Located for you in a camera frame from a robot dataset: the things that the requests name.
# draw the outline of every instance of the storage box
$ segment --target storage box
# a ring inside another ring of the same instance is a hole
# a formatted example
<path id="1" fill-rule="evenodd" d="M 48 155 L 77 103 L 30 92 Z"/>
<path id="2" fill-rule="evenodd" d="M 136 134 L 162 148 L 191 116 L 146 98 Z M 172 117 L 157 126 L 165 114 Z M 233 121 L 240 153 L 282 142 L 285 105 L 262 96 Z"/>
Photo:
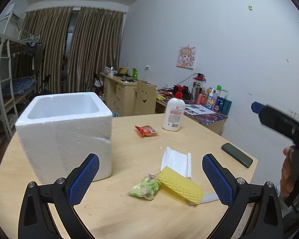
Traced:
<path id="1" fill-rule="evenodd" d="M 112 112 L 95 93 L 35 97 L 16 128 L 26 157 L 42 184 L 66 178 L 90 153 L 100 159 L 93 181 L 111 175 Z"/>

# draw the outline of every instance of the white wall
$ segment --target white wall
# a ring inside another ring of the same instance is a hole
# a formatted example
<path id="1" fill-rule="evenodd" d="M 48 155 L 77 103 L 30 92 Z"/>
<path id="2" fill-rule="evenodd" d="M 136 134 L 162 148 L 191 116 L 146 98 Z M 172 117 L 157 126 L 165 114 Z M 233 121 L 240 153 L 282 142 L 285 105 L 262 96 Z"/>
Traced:
<path id="1" fill-rule="evenodd" d="M 140 78 L 150 65 L 147 79 L 158 87 L 195 72 L 208 86 L 222 85 L 233 102 L 222 136 L 259 160 L 254 183 L 278 184 L 291 141 L 262 127 L 250 106 L 259 101 L 299 113 L 298 22 L 290 0 L 138 0 L 128 12 L 120 65 L 137 68 Z M 194 70 L 175 66 L 186 45 L 198 47 Z"/>
<path id="2" fill-rule="evenodd" d="M 24 18 L 24 15 L 26 13 L 26 10 L 29 6 L 27 0 L 11 0 L 8 5 L 4 8 L 2 13 L 0 14 L 0 20 L 5 17 L 5 12 L 9 5 L 15 3 L 16 6 L 14 7 L 14 12 L 20 17 L 19 21 L 19 26 L 21 27 L 22 20 Z M 3 33 L 4 27 L 5 27 L 6 21 L 0 22 L 0 33 Z M 10 37 L 18 38 L 19 30 L 16 22 L 11 21 L 10 24 L 8 25 L 6 34 Z M 1 65 L 1 79 L 6 79 L 8 78 L 8 62 L 7 60 L 2 61 Z"/>
<path id="3" fill-rule="evenodd" d="M 74 6 L 73 9 L 79 9 L 79 7 L 95 7 L 95 8 L 104 8 L 108 10 L 128 12 L 129 6 L 124 4 L 119 4 L 115 2 L 106 2 L 106 1 L 87 1 L 87 0 L 50 0 L 42 1 L 37 3 L 32 3 L 28 7 L 27 11 L 40 10 L 43 8 L 49 7 L 61 7 L 61 6 Z M 126 14 L 123 15 L 123 26 L 124 29 Z"/>

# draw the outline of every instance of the metal screw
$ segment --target metal screw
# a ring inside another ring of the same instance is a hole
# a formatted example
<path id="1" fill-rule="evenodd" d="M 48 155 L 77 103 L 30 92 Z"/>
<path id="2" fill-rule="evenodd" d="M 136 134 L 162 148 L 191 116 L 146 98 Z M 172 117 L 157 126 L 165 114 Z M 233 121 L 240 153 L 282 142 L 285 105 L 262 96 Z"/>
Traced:
<path id="1" fill-rule="evenodd" d="M 35 182 L 30 182 L 30 183 L 28 184 L 28 187 L 29 187 L 29 188 L 33 188 L 34 185 L 35 185 Z"/>
<path id="2" fill-rule="evenodd" d="M 267 182 L 267 186 L 268 186 L 269 188 L 272 188 L 272 187 L 273 187 L 273 183 L 272 183 L 272 182 Z"/>
<path id="3" fill-rule="evenodd" d="M 58 178 L 57 180 L 56 180 L 56 183 L 57 184 L 62 184 L 62 183 L 64 183 L 65 182 L 65 178 Z"/>
<path id="4" fill-rule="evenodd" d="M 245 184 L 245 180 L 243 179 L 243 178 L 238 178 L 237 179 L 237 182 L 239 183 L 239 184 Z"/>

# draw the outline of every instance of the brown striped curtain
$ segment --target brown striped curtain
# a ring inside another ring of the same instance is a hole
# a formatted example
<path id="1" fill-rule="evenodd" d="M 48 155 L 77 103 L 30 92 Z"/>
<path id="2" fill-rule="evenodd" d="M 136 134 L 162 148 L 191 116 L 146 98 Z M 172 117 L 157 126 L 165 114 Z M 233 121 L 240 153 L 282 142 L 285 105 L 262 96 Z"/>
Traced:
<path id="1" fill-rule="evenodd" d="M 28 12 L 23 20 L 22 29 L 38 36 L 45 48 L 42 70 L 39 73 L 38 85 L 42 79 L 51 74 L 47 89 L 53 93 L 61 92 L 61 71 L 67 28 L 72 7 L 46 8 Z M 19 54 L 15 76 L 29 76 L 32 71 L 32 57 Z"/>
<path id="2" fill-rule="evenodd" d="M 123 13 L 81 8 L 68 59 L 69 92 L 85 91 L 93 73 L 118 66 Z"/>

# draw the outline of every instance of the human hand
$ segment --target human hand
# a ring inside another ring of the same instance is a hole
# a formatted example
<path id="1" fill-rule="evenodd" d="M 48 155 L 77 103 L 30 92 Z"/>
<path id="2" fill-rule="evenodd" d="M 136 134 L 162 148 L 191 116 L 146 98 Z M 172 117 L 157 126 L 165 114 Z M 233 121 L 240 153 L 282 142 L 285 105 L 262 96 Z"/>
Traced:
<path id="1" fill-rule="evenodd" d="M 286 158 L 282 165 L 281 180 L 280 180 L 281 194 L 285 197 L 288 197 L 294 188 L 294 184 L 292 183 L 292 180 L 290 178 L 291 164 L 289 160 L 289 150 L 290 147 L 287 147 L 283 150 L 283 154 L 286 156 Z"/>

